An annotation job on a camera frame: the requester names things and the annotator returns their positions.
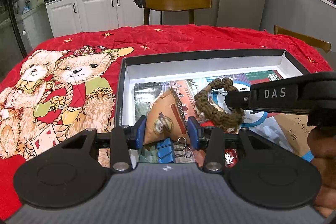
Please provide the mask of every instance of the human hand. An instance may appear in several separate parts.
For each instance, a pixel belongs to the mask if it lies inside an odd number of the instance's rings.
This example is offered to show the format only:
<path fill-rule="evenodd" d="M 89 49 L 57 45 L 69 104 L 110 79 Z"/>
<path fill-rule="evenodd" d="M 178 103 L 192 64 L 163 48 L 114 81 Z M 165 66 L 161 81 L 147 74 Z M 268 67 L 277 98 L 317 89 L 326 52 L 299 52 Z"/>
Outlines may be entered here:
<path fill-rule="evenodd" d="M 308 135 L 308 146 L 314 156 L 311 163 L 322 177 L 322 187 L 315 208 L 325 217 L 336 210 L 336 128 L 314 128 Z"/>

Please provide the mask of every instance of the chair backrest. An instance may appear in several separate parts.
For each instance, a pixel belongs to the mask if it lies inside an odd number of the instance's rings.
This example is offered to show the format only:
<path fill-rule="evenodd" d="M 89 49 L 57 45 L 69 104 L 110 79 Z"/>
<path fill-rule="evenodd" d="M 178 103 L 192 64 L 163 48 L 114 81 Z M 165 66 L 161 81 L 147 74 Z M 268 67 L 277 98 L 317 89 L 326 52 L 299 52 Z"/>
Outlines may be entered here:
<path fill-rule="evenodd" d="M 211 0 L 140 0 L 138 5 L 144 8 L 143 24 L 149 25 L 150 10 L 162 12 L 189 12 L 189 24 L 195 23 L 194 10 L 211 8 Z"/>
<path fill-rule="evenodd" d="M 309 37 L 301 33 L 292 32 L 290 30 L 281 28 L 277 25 L 274 25 L 274 34 L 283 34 L 283 35 L 288 35 L 290 37 L 295 37 L 297 39 L 304 41 L 306 44 L 312 47 L 323 49 L 325 52 L 329 52 L 331 49 L 331 44 L 329 42 L 326 42 L 326 41 L 323 41 L 323 40 L 320 40 L 314 37 Z"/>

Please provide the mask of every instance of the round black pad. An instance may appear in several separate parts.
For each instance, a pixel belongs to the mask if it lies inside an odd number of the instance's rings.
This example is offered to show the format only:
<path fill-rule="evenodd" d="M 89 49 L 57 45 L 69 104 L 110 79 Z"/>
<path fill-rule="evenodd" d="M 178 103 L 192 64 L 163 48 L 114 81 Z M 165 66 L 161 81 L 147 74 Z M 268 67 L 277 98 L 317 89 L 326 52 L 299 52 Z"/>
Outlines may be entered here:
<path fill-rule="evenodd" d="M 318 170 L 288 151 L 276 156 L 278 160 L 272 160 L 272 150 L 259 150 L 254 161 L 238 162 L 229 172 L 233 190 L 246 201 L 269 209 L 287 210 L 312 203 L 321 186 Z"/>
<path fill-rule="evenodd" d="M 93 197 L 105 179 L 104 168 L 87 151 L 61 148 L 24 163 L 14 176 L 14 188 L 25 203 L 65 208 Z"/>

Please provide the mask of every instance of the cartoon bear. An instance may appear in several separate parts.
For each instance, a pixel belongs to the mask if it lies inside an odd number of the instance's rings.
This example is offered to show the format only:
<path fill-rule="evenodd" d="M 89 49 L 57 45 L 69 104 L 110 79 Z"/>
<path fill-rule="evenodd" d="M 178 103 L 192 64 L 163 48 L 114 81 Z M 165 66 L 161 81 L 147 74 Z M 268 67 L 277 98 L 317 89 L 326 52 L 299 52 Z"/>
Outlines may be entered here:
<path fill-rule="evenodd" d="M 22 64 L 17 84 L 0 93 L 0 156 L 3 159 L 17 153 L 18 143 L 24 145 L 32 137 L 21 125 L 34 121 L 33 109 L 46 89 L 55 61 L 66 52 L 35 51 Z"/>
<path fill-rule="evenodd" d="M 55 63 L 54 86 L 46 90 L 35 106 L 36 118 L 31 132 L 33 155 L 53 147 L 86 128 L 98 133 L 109 127 L 115 105 L 115 95 L 108 81 L 102 77 L 118 56 L 133 48 L 108 49 L 84 46 L 69 51 Z"/>

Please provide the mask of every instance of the white kitchen cabinet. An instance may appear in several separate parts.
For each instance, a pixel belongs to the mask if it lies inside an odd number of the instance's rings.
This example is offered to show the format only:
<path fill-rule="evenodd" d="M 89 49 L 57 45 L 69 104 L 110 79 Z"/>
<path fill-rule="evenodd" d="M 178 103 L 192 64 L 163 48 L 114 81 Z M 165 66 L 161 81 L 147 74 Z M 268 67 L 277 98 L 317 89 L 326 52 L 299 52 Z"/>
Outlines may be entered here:
<path fill-rule="evenodd" d="M 48 4 L 47 12 L 54 37 L 82 31 L 76 0 L 60 0 Z"/>
<path fill-rule="evenodd" d="M 143 25 L 143 8 L 139 8 L 134 0 L 117 0 L 117 12 L 119 27 L 136 27 Z M 150 25 L 161 24 L 161 12 L 150 12 Z"/>
<path fill-rule="evenodd" d="M 77 0 L 83 32 L 117 29 L 117 0 Z"/>

